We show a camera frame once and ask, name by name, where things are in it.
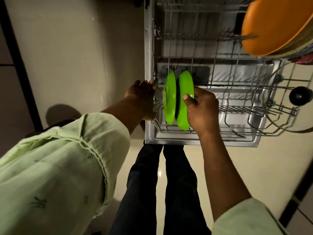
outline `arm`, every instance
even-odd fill
[[[103,113],[114,115],[121,121],[131,134],[139,122],[144,120],[153,120],[153,96],[155,87],[153,80],[150,82],[137,80],[126,91],[125,98],[109,108],[101,111]]]
[[[218,100],[213,93],[195,88],[196,98],[184,95],[190,126],[196,130],[204,160],[213,219],[251,197],[233,165],[219,132]]]

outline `person's left hand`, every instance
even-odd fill
[[[145,113],[143,120],[154,120],[155,118],[153,96],[156,87],[153,86],[153,83],[153,80],[150,80],[150,82],[145,80],[140,84],[140,80],[137,80],[125,93],[125,98],[135,99],[138,101],[140,107],[142,107]]]

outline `hand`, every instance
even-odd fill
[[[203,134],[219,134],[218,100],[209,91],[195,87],[195,99],[184,95],[190,126],[200,137]]]
[[[155,118],[153,96],[156,87],[153,86],[153,83],[153,80],[150,82],[145,80],[140,84],[140,80],[137,80],[125,93],[125,98],[135,100],[143,110],[145,115],[143,120],[154,120]]]

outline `person's right hand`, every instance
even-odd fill
[[[203,134],[219,134],[218,100],[215,95],[204,89],[195,87],[195,99],[184,95],[187,105],[187,118],[190,126],[200,137]]]

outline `light green shirt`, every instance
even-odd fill
[[[82,234],[113,197],[130,146],[127,128],[105,113],[21,140],[0,159],[0,234]],[[213,234],[286,234],[266,206],[248,199]]]

